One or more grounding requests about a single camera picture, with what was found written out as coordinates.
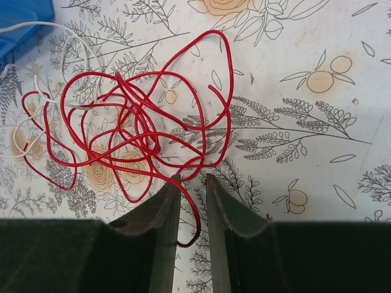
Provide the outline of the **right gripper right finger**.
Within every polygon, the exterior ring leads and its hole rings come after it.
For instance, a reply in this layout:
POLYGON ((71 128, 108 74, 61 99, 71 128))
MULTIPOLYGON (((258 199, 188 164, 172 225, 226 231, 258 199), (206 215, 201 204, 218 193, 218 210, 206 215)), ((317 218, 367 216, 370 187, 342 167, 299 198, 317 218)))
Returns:
POLYGON ((390 223, 272 222, 206 177, 214 292, 389 292, 390 223))

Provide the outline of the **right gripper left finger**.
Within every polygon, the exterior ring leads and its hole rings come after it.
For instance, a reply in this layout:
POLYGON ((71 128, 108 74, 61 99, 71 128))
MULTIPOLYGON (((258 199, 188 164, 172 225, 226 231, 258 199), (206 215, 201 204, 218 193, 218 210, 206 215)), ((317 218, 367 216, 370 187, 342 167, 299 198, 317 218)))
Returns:
POLYGON ((171 292, 179 175, 115 221, 2 220, 2 292, 171 292))

